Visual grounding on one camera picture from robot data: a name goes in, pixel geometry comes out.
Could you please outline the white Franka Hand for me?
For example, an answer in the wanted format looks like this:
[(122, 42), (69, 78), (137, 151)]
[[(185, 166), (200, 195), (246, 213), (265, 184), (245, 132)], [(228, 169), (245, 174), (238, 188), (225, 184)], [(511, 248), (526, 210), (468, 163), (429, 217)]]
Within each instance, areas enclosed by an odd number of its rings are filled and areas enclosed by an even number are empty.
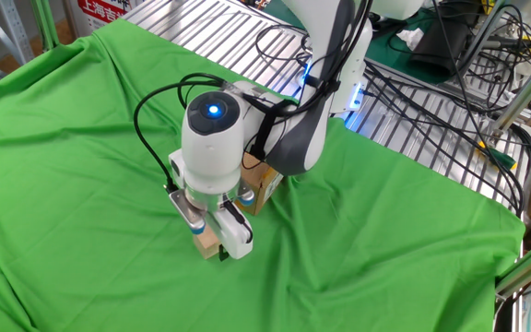
[(185, 166), (181, 149), (172, 152), (169, 161), (179, 186), (169, 194), (170, 201), (191, 232), (199, 235), (210, 228), (215, 233), (222, 244), (218, 247), (220, 262), (248, 255), (253, 250), (253, 229), (235, 202), (251, 202), (254, 193), (242, 180), (240, 169), (230, 175), (231, 185), (215, 194), (207, 194), (187, 183), (191, 173)]

